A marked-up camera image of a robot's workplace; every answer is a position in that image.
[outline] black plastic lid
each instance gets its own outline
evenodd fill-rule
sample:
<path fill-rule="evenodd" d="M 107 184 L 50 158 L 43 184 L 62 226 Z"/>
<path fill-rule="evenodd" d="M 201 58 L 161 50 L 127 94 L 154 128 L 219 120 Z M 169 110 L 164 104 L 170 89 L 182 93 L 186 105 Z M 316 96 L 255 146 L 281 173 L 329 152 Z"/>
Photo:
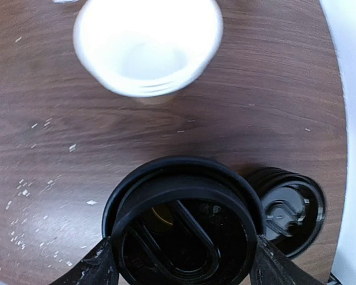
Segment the black plastic lid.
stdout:
<path fill-rule="evenodd" d="M 267 240 L 287 257 L 299 256 L 323 226 L 326 203 L 320 186 L 311 178 L 273 167 L 246 179 L 260 196 Z"/>
<path fill-rule="evenodd" d="M 197 157 L 139 167 L 115 189 L 103 217 L 117 267 L 132 285 L 239 284 L 263 228 L 250 185 Z"/>

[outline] paper cup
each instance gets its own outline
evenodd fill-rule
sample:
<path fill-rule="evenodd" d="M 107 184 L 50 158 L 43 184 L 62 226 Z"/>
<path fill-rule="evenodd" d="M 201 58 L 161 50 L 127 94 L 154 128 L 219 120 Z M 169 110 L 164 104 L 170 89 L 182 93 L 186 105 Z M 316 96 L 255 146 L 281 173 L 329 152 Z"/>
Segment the paper cup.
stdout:
<path fill-rule="evenodd" d="M 215 0 L 89 0 L 74 25 L 74 48 L 105 88 L 147 98 L 196 80 L 222 34 Z"/>

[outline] white floor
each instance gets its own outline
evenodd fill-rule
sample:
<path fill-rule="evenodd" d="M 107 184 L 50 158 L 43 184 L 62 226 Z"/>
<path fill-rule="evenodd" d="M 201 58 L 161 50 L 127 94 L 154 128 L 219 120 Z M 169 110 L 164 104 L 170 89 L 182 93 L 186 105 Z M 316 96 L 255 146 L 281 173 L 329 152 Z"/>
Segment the white floor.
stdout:
<path fill-rule="evenodd" d="M 348 131 L 347 194 L 332 273 L 356 285 L 356 0 L 320 0 L 341 69 Z"/>

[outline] table surface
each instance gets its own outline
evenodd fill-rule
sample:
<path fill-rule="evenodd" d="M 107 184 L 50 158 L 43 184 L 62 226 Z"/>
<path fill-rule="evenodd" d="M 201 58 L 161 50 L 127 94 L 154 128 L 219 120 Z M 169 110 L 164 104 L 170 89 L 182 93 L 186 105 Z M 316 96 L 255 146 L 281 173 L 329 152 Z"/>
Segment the table surface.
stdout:
<path fill-rule="evenodd" d="M 318 181 L 325 225 L 295 261 L 326 280 L 342 217 L 347 135 L 319 3 L 219 0 L 217 55 L 197 81 L 157 106 L 105 90 L 81 66 L 72 27 L 82 5 L 0 1 L 0 280 L 47 284 L 67 272 L 101 239 L 102 211 L 120 180 L 171 154 L 209 157 L 240 173 L 281 167 Z"/>

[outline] cup rim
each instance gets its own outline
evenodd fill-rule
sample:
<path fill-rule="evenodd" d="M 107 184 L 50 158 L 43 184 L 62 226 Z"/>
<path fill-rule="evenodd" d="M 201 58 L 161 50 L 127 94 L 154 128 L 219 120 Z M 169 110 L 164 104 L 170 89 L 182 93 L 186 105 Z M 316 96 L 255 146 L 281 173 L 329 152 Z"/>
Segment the cup rim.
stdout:
<path fill-rule="evenodd" d="M 153 87 L 153 86 L 164 86 L 166 84 L 172 84 L 172 85 L 180 85 L 178 82 L 182 81 L 182 78 L 185 78 L 183 81 L 190 81 L 190 79 L 187 80 L 187 78 L 190 77 L 195 77 L 198 78 L 197 73 L 198 71 L 203 71 L 204 68 L 208 65 L 210 60 L 214 57 L 216 51 L 218 50 L 220 43 L 221 43 L 221 38 L 223 36 L 223 16 L 220 10 L 220 7 L 218 6 L 217 2 L 215 0 L 210 0 L 212 4 L 213 9 L 215 10 L 216 14 L 216 20 L 218 22 L 217 24 L 217 30 L 215 32 L 215 35 L 213 36 L 213 42 L 212 46 L 209 49 L 209 52 L 196 59 L 195 61 L 188 63 L 184 68 L 175 71 L 169 75 L 166 75 L 164 77 L 158 78 L 158 79 L 153 79 L 153 80 L 142 80 L 142 79 L 131 79 L 129 77 L 124 77 L 122 75 L 116 74 L 114 72 L 107 72 L 105 68 L 103 69 L 98 69 L 93 66 L 93 64 L 88 60 L 87 55 L 84 52 L 84 49 L 82 48 L 82 45 L 79 44 L 80 41 L 80 25 L 78 23 L 81 22 L 82 17 L 84 14 L 87 12 L 88 5 L 90 2 L 93 0 L 88 0 L 84 6 L 81 8 L 80 12 L 78 13 L 77 18 L 75 19 L 74 23 L 74 28 L 73 28 L 73 45 L 75 49 L 75 53 L 77 54 L 77 57 L 80 61 L 80 63 L 87 69 L 87 71 L 95 77 L 102 85 L 104 85 L 107 89 L 113 91 L 116 90 L 116 92 L 120 91 L 121 94 L 124 94 L 126 96 L 132 96 L 132 97 L 151 97 L 151 96 L 158 96 L 162 94 L 155 94 L 155 95 L 131 95 L 131 90 L 133 87 L 137 86 L 136 89 L 138 88 L 143 88 L 143 87 Z"/>

